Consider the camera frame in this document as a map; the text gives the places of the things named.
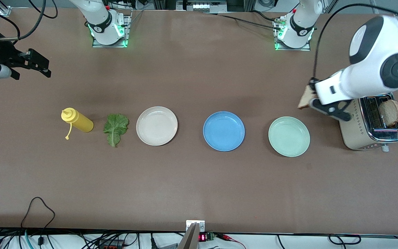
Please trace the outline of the toasted bread slice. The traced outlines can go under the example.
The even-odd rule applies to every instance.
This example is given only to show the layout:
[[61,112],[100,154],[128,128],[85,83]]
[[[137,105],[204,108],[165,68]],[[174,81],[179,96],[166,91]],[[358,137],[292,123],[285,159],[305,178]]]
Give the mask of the toasted bread slice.
[[318,95],[314,90],[312,90],[310,85],[305,86],[305,90],[303,92],[303,95],[300,98],[300,102],[297,105],[298,109],[304,109],[310,107],[312,99],[319,98]]
[[384,101],[379,105],[381,118],[387,127],[398,123],[398,102],[395,100]]

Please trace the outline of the yellow squeeze bottle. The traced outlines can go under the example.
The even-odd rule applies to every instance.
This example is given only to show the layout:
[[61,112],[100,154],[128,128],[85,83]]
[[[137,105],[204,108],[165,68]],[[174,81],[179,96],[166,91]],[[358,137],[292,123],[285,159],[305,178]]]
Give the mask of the yellow squeeze bottle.
[[94,128],[92,120],[74,108],[63,109],[60,116],[63,121],[70,125],[68,134],[65,137],[66,140],[69,140],[73,128],[79,129],[82,132],[90,132]]

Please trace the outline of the green lettuce leaf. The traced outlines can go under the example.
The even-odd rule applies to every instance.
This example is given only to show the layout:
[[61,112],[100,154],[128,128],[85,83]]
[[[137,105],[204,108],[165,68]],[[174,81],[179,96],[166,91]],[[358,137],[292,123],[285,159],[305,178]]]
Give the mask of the green lettuce leaf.
[[115,148],[121,140],[121,136],[128,129],[129,119],[120,113],[111,113],[107,116],[103,133],[107,135],[108,144]]

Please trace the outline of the pale green plate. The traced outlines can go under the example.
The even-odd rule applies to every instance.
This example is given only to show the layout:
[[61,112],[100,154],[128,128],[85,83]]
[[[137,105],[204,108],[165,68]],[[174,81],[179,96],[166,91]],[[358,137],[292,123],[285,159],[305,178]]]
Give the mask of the pale green plate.
[[302,121],[293,117],[274,120],[268,128],[267,137],[271,147],[285,157],[304,154],[311,143],[308,128]]

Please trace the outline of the blue plate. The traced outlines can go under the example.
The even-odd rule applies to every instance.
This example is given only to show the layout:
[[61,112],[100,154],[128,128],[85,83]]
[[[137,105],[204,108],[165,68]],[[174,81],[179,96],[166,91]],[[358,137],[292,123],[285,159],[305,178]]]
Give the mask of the blue plate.
[[214,150],[228,152],[237,149],[245,138],[245,125],[232,112],[219,111],[210,115],[202,129],[205,142]]

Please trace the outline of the beige plate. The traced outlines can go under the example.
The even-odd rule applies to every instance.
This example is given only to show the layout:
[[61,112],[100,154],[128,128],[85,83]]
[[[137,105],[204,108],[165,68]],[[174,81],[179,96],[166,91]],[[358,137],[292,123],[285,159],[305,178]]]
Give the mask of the beige plate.
[[172,110],[154,106],[143,111],[136,124],[139,139],[150,146],[169,143],[178,131],[178,119]]

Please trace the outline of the beige chrome toaster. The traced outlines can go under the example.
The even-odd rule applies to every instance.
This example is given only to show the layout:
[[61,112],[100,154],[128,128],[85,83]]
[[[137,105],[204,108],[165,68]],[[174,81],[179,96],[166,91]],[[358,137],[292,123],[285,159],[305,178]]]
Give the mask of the beige chrome toaster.
[[352,100],[346,109],[351,120],[339,122],[344,144],[351,150],[381,148],[388,152],[390,144],[398,143],[398,122],[392,126],[385,123],[379,106],[394,99],[392,93],[387,93]]

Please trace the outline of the grey power strip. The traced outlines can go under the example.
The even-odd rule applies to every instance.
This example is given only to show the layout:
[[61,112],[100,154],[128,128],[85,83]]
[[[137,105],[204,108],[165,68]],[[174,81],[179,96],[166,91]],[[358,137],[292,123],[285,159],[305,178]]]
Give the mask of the grey power strip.
[[228,9],[226,0],[176,0],[176,10],[218,14]]

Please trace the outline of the red clip leads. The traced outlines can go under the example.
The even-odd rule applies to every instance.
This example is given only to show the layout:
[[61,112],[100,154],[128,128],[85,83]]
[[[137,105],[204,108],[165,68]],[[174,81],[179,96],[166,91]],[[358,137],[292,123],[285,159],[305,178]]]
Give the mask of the red clip leads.
[[243,243],[241,243],[241,242],[239,242],[239,241],[237,241],[237,240],[231,238],[231,237],[228,236],[228,235],[225,235],[225,234],[223,234],[223,233],[214,233],[214,234],[215,234],[215,236],[216,236],[217,238],[219,238],[219,239],[222,239],[222,240],[228,241],[228,242],[237,243],[237,244],[241,245],[241,246],[243,247],[243,249],[247,249]]

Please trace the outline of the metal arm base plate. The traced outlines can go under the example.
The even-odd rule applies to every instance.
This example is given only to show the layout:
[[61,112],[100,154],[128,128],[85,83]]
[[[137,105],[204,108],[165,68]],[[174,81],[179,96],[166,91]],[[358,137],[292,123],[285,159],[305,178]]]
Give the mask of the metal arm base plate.
[[311,50],[310,39],[314,32],[314,27],[298,27],[297,30],[294,30],[290,26],[290,19],[286,16],[276,18],[272,24],[273,27],[278,27],[278,30],[274,30],[274,44],[276,50]]
[[104,33],[97,33],[91,25],[88,27],[93,37],[93,48],[126,48],[131,31],[131,15],[124,15],[113,9],[109,10],[112,22],[104,29]]

